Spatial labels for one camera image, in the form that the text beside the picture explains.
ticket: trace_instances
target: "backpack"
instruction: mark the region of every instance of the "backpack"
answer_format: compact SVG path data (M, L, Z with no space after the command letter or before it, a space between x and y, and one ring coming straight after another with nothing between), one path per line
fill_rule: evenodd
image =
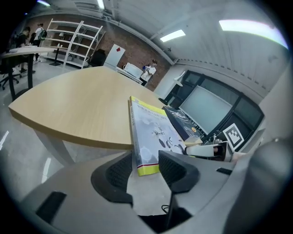
M41 40L41 41L44 41L46 36L47 36L47 31L43 29L41 31L40 35L38 36L38 39Z

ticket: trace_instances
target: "fluorescent light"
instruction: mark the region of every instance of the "fluorescent light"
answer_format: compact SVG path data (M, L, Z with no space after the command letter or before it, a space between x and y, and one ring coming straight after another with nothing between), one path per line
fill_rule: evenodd
M246 32L270 39L288 49L285 39L277 28L249 20L220 20L223 31Z
M105 9L104 1L103 0L98 0L98 5L100 9Z
M185 33L180 29L178 31L175 31L173 33L170 33L164 37L161 38L161 40L163 42L166 42L166 41L169 41L169 40L172 40L174 38L178 38L178 37L181 37L181 36L185 36Z
M37 2L40 3L40 4L43 4L45 6L50 6L50 4L48 2L45 2L43 0L38 0Z

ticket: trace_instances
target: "dark book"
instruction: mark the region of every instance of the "dark book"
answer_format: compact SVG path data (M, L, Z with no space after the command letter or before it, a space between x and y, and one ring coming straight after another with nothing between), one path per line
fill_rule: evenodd
M164 106L162 109L166 112L173 127L184 141L195 142L200 138L200 133L197 132L195 126L182 110L176 110L169 106Z

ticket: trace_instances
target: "book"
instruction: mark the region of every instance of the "book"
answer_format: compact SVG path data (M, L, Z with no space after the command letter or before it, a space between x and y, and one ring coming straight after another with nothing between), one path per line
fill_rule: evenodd
M159 172L159 150L184 153L185 145L163 109L131 96L130 118L139 176Z
M166 112L170 122L184 141L195 142L201 137L194 124L192 124L182 110L176 110L169 106L164 106L163 110Z

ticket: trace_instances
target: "wooden table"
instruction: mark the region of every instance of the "wooden table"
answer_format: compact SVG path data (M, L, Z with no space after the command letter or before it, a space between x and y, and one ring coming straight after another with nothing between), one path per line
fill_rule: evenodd
M12 100L14 101L17 97L28 91L33 87L33 55L35 53L46 53L46 52L52 52L54 49L46 48L46 47L22 47L22 48L16 48L10 50L9 53L3 53L1 54L2 59L7 59L7 65L8 65L8 76L9 76L9 88ZM13 86L13 80L12 80L12 59L15 56L19 55L28 55L28 63L27 63L27 84L28 88L20 91L19 93L15 94L14 86Z
M74 161L64 141L107 149L133 149L129 97L162 108L150 90L107 67L51 78L9 105L12 116L32 127L63 165Z

